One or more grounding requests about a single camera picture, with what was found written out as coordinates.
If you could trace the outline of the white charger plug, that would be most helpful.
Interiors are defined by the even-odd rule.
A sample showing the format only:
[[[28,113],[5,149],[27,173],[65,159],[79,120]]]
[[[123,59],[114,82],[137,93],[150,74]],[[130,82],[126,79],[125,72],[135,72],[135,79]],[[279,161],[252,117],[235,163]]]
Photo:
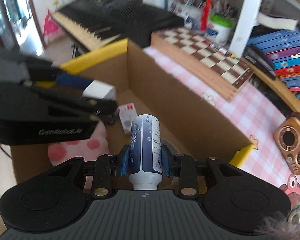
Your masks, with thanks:
[[[83,97],[116,100],[116,88],[113,85],[94,80],[82,93]]]

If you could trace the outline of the pink plush toy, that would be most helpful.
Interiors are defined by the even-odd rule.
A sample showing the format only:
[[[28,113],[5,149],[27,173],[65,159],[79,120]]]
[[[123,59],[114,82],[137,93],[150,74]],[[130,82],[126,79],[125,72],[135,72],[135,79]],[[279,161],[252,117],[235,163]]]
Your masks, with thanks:
[[[83,157],[85,161],[95,161],[99,156],[108,153],[107,132],[102,121],[99,121],[87,140],[58,142],[50,144],[47,148],[47,154],[53,166],[74,157]]]

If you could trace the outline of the white red small box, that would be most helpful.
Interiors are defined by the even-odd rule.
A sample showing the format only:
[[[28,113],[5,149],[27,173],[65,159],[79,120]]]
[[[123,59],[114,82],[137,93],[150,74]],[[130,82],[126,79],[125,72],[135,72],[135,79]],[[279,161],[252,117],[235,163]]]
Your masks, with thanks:
[[[126,105],[121,105],[117,109],[119,114],[119,119],[123,128],[123,131],[128,134],[132,130],[132,122],[135,117],[138,116],[134,103],[128,103]]]

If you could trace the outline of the yellow cardboard box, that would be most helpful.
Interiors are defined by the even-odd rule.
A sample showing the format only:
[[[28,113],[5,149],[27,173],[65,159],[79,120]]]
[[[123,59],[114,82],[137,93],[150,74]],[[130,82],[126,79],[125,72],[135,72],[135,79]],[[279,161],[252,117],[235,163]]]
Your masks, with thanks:
[[[231,121],[165,72],[132,41],[87,53],[62,64],[62,68],[115,86],[119,105],[134,103],[138,114],[156,116],[162,141],[198,161],[217,157],[238,166],[250,151],[251,141]],[[130,142],[130,135],[119,121],[110,126],[103,123],[109,153],[117,154]],[[47,154],[49,145],[11,147],[17,183],[53,167]]]

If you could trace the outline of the black electronic keyboard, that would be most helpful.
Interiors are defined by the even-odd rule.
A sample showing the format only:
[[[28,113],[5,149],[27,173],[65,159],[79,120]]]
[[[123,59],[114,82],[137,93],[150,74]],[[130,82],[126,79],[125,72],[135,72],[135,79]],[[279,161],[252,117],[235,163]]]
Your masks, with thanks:
[[[184,26],[172,12],[129,0],[76,0],[54,12],[52,19],[85,52],[125,38],[145,48],[153,32]]]

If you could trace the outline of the pink checkered table mat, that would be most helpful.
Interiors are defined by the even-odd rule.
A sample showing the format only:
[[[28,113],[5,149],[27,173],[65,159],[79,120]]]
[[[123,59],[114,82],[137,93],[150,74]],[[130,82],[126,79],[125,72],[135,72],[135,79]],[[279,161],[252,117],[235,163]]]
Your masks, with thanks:
[[[273,135],[285,121],[283,114],[253,85],[247,83],[231,102],[184,67],[152,47],[143,50],[165,72],[212,105],[252,143],[239,167],[280,188],[295,206],[300,200],[300,176],[292,174]]]

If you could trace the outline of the wooden chess board box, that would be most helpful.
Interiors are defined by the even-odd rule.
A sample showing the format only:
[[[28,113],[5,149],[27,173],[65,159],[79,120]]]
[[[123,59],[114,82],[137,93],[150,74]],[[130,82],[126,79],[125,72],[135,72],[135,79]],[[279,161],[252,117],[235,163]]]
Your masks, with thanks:
[[[253,75],[248,64],[240,58],[222,52],[203,35],[184,27],[154,31],[151,46],[201,79],[228,102]]]

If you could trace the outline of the brown retro radio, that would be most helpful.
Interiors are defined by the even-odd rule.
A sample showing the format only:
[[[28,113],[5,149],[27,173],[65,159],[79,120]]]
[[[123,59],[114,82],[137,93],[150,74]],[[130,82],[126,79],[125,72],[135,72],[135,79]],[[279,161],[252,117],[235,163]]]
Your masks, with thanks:
[[[300,175],[300,113],[293,112],[274,133],[274,140],[296,176]]]

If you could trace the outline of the white pen holder cup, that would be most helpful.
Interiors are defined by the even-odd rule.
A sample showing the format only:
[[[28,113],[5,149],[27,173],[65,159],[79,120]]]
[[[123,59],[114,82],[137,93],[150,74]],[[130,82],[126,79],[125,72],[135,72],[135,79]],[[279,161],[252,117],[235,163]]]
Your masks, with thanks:
[[[205,36],[212,42],[221,46],[226,45],[233,23],[220,15],[210,15],[207,22]]]

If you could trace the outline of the row of leaning books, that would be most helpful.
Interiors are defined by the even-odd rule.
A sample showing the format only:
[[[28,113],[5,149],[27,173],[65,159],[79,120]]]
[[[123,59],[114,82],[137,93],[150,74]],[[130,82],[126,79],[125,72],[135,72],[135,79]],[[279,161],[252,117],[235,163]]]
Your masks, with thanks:
[[[300,100],[300,27],[294,30],[254,27],[244,58],[272,80],[279,78]]]

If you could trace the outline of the red tassel ornament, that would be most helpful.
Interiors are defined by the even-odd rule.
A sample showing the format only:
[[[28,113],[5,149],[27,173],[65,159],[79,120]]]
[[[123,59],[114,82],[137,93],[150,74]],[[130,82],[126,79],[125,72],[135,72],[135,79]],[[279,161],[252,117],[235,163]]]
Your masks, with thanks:
[[[212,7],[213,7],[213,0],[204,0],[202,17],[201,17],[201,26],[200,26],[202,32],[205,32],[207,29],[207,22]]]

